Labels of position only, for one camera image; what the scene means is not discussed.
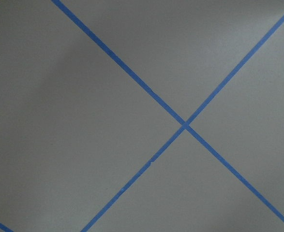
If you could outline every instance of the gray floor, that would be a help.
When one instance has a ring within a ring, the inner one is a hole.
[[[284,14],[284,0],[63,3],[185,120]],[[191,126],[284,215],[284,24]],[[0,0],[5,226],[80,231],[179,127],[51,1]],[[184,131],[90,231],[284,223]]]

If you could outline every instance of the floor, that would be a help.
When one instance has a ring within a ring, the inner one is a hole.
[[[284,0],[0,0],[0,232],[284,232]]]

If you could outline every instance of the gray background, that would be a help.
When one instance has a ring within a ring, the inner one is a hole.
[[[64,0],[187,119],[283,0]],[[191,125],[284,214],[284,24]],[[77,232],[179,124],[51,1],[0,0],[0,222]],[[94,232],[284,232],[186,131]]]

